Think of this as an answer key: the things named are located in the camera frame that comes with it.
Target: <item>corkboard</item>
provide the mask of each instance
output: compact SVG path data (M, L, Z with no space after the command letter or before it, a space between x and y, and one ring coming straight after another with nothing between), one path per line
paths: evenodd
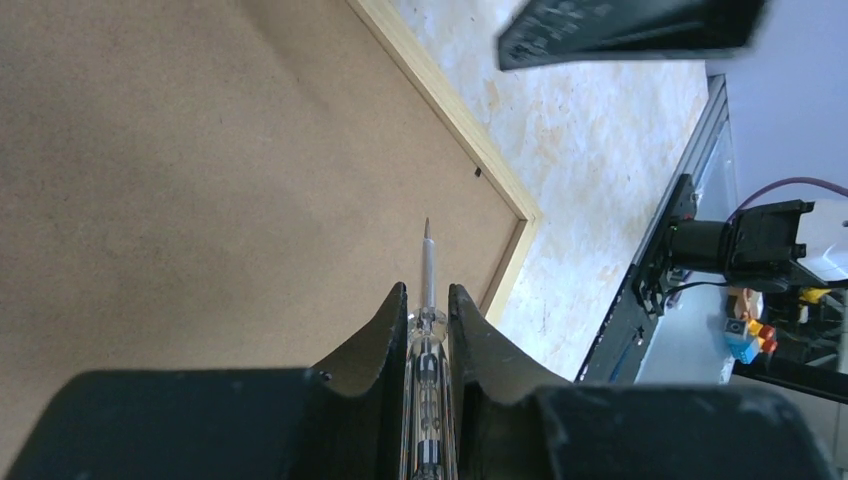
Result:
M320 359L415 298L426 216L445 294L515 242L342 0L3 2L0 102L0 463L83 370Z

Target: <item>white marble surface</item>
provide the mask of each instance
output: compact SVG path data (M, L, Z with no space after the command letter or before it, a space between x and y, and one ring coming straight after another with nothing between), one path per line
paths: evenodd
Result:
M703 62L503 73L521 0L392 0L542 208L499 326L573 379L707 99Z

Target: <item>black object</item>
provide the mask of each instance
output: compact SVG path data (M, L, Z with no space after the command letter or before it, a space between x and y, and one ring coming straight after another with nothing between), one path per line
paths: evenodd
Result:
M759 380L825 400L848 404L848 375L774 356L759 356L745 365L736 362L733 374Z
M802 291L791 287L784 293L763 295L765 309L760 323L775 327L780 344L772 358L835 372L839 369L840 338L845 323L845 290L831 290L818 302L804 300ZM808 313L805 323L798 321L802 308Z
M664 292L671 287L672 266L666 245L677 222L695 216L695 187L689 174L680 175L659 215L641 259L631 264L586 354L578 382L632 384L639 373L659 317L665 312ZM642 329L642 343L633 332Z
M793 200L743 210L730 222L688 220L672 226L671 262L686 270L723 275L728 284L764 293L791 285L827 287L798 263L806 245L795 243L801 215L813 203Z
M448 315L462 479L836 478L775 394L571 386L492 328L462 286ZM8 478L395 479L405 337L398 284L315 369L81 375Z
M501 70L580 60L730 57L766 0L530 0L498 37Z

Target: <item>wooden frame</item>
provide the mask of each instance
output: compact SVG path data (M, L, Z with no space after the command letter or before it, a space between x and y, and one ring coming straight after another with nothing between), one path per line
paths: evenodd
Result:
M504 257L479 302L486 319L497 325L539 230L542 211L390 0L347 1L518 217Z

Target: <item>black metal frame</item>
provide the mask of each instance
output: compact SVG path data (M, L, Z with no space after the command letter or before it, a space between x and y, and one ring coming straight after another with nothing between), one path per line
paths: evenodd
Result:
M694 192L692 177L680 175L649 234L644 255L628 268L576 382L630 384L636 380L664 313L662 292L670 286L666 235L674 222L695 215Z
M710 98L704 112L686 145L663 200L657 207L653 223L648 228L649 232L634 256L586 354L577 382L606 383L614 378L614 383L627 384L635 381L638 375L647 346L655 333L657 319L656 315L652 317L640 307L641 295L631 286L635 284L636 277L642 275L638 273L642 270L640 266L645 264L646 259L656 255L656 248L652 248L652 245L659 241L657 232L668 207L679 201L677 199L686 196L686 193L681 193L680 190L681 177L688 174L689 182L698 184L707 168L710 152L728 120L727 92L723 75L710 77L709 92ZM644 328L642 343L634 345L633 333L639 326Z
M812 367L774 357L757 358L750 365L739 362L733 374L813 395L825 400L848 404L848 374Z

